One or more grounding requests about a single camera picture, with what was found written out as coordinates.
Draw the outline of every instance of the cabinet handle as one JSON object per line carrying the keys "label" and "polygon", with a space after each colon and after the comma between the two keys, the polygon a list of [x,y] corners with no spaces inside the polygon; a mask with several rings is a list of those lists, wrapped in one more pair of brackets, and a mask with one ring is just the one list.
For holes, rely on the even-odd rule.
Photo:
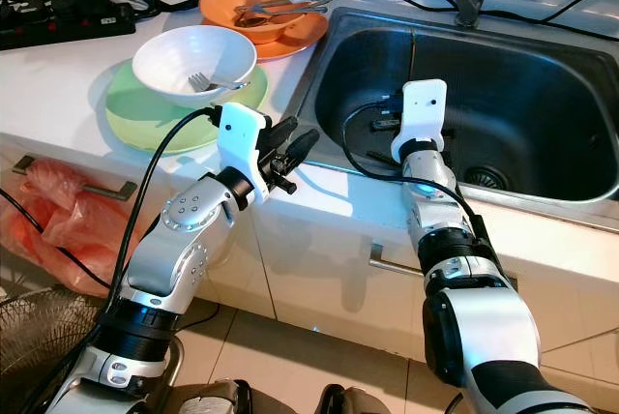
{"label": "cabinet handle", "polygon": [[414,267],[402,266],[395,262],[385,261],[382,259],[383,246],[377,243],[371,244],[369,250],[369,265],[372,267],[378,267],[385,269],[386,271],[397,272],[398,274],[406,274],[407,276],[423,277],[424,273],[420,269]]}
{"label": "cabinet handle", "polygon": [[[13,166],[13,172],[15,174],[26,175],[26,169],[34,162],[34,158],[31,156],[24,156],[19,162]],[[103,189],[101,187],[93,187],[92,185],[85,185],[83,190],[85,192],[96,193],[108,198],[118,199],[119,201],[127,201],[132,197],[133,192],[137,189],[137,185],[134,182],[125,182],[119,191]]]}

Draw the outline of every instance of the sink drain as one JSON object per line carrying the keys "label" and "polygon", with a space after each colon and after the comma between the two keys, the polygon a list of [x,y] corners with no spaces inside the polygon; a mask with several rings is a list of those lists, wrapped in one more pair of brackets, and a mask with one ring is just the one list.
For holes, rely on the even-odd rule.
{"label": "sink drain", "polygon": [[507,178],[492,167],[470,167],[464,174],[464,182],[488,189],[506,190],[508,188]]}

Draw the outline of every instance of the stainless steel sink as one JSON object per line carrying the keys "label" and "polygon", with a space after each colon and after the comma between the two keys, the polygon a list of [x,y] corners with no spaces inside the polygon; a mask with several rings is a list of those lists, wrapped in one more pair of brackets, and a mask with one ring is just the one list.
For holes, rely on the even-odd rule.
{"label": "stainless steel sink", "polygon": [[[619,231],[619,69],[606,53],[338,8],[285,114],[322,133],[309,163],[354,172],[346,117],[425,78],[447,82],[446,156],[466,196]],[[351,123],[371,170],[394,170],[397,131],[371,129],[390,119]]]}

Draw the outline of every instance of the white countertop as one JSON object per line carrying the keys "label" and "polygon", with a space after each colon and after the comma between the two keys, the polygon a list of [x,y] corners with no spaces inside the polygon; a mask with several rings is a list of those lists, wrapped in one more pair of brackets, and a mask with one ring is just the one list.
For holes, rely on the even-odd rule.
{"label": "white countertop", "polygon": [[[370,3],[353,3],[376,9]],[[414,10],[393,2],[384,7],[408,15]],[[453,18],[419,10],[414,10],[414,16],[439,22]],[[117,172],[122,167],[145,167],[150,155],[122,143],[107,125],[106,88],[120,64],[147,40],[200,19],[197,10],[164,14],[140,22],[132,35],[0,51],[0,145],[4,139],[27,141],[28,147],[40,148],[42,154]],[[494,19],[482,19],[480,29],[592,47],[610,52],[619,61],[619,45],[576,34]],[[269,79],[261,110],[274,121],[283,114],[312,52],[313,47],[261,63]],[[174,174],[176,180],[217,170],[215,144],[164,157],[159,168],[162,176]],[[291,178],[299,190],[293,196],[275,191],[265,209],[295,209],[325,222],[346,218],[349,225],[367,234],[406,241],[398,185],[306,164]],[[471,206],[485,217],[507,270],[538,276],[561,272],[566,280],[580,282],[588,277],[600,284],[619,283],[619,235],[477,201],[471,201]]]}

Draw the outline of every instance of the tiled floor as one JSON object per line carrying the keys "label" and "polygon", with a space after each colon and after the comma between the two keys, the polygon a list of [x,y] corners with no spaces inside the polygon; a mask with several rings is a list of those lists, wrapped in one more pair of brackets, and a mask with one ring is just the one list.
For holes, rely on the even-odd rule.
{"label": "tiled floor", "polygon": [[[187,321],[214,308],[194,300]],[[177,386],[243,378],[298,414],[313,413],[330,383],[361,387],[392,414],[442,413],[457,393],[422,364],[241,310],[222,307],[213,320],[179,335],[185,362]],[[465,412],[461,403],[457,413]]]}

